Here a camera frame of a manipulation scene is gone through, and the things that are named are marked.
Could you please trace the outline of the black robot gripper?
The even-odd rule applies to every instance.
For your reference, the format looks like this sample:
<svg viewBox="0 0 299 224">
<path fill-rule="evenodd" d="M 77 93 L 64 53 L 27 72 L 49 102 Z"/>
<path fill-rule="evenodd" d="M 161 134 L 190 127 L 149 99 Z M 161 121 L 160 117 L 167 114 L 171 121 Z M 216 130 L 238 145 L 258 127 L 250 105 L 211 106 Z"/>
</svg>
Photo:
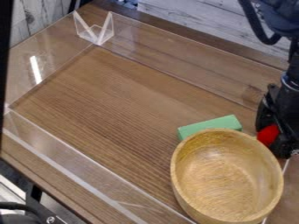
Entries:
<svg viewBox="0 0 299 224">
<path fill-rule="evenodd" d="M 276 124 L 287 133 L 279 134 L 270 144 L 270 150 L 278 158 L 288 159 L 299 151 L 299 81 L 287 75 L 280 78 L 280 86 L 270 84 L 264 99 L 256 111 L 256 132 Z"/>
</svg>

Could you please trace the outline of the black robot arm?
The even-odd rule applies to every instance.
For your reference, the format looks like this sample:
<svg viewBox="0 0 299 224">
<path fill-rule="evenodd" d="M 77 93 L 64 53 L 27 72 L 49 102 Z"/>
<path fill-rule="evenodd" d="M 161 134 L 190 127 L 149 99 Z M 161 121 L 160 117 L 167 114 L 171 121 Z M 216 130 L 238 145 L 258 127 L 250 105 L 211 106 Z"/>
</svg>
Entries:
<svg viewBox="0 0 299 224">
<path fill-rule="evenodd" d="M 278 158 L 299 154 L 299 0 L 238 0 L 259 41 L 291 41 L 280 85 L 270 83 L 256 111 L 256 138 Z"/>
</svg>

